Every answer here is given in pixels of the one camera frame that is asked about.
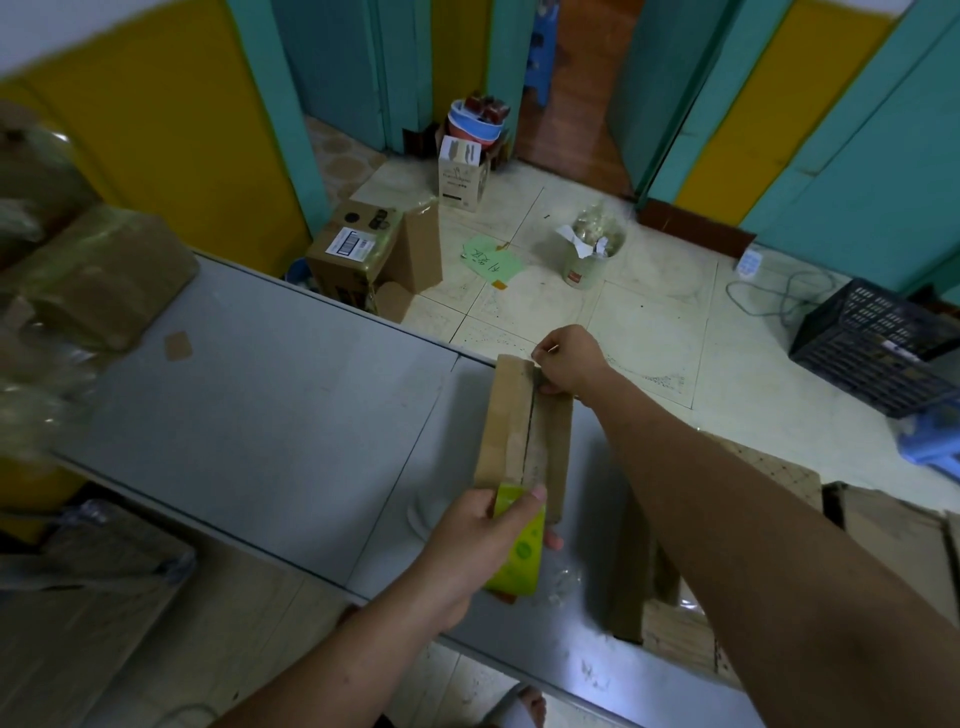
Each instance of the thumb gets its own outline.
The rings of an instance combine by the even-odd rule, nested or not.
[[[510,543],[516,540],[523,527],[532,521],[546,502],[546,487],[536,486],[517,498],[514,503],[493,521],[493,528]]]

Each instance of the doorway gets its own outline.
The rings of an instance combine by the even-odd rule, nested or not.
[[[516,156],[561,177],[633,199],[634,188],[607,128],[607,106],[644,0],[540,1],[534,43],[555,38],[546,94],[527,85]],[[555,27],[551,27],[555,14]],[[547,35],[544,41],[538,36]],[[527,82],[531,81],[528,72]],[[545,96],[546,105],[541,106]]]

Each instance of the human hand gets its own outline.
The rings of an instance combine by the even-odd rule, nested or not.
[[[454,500],[407,571],[407,576],[418,580],[426,607],[437,615],[441,631],[464,618],[470,598],[507,561],[516,537],[543,507],[546,488],[538,485],[491,519],[495,499],[496,491],[470,488]],[[547,531],[543,544],[556,550],[563,539]]]
[[[578,324],[550,331],[534,349],[533,360],[549,380],[540,388],[544,394],[569,392],[587,406],[591,385],[612,371],[597,340]]]

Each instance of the left forearm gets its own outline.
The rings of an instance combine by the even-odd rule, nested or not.
[[[403,672],[436,637],[438,616],[407,574],[216,728],[370,728]]]

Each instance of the white box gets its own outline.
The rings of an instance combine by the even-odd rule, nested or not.
[[[490,159],[475,141],[445,136],[437,161],[442,204],[476,212],[483,197]]]

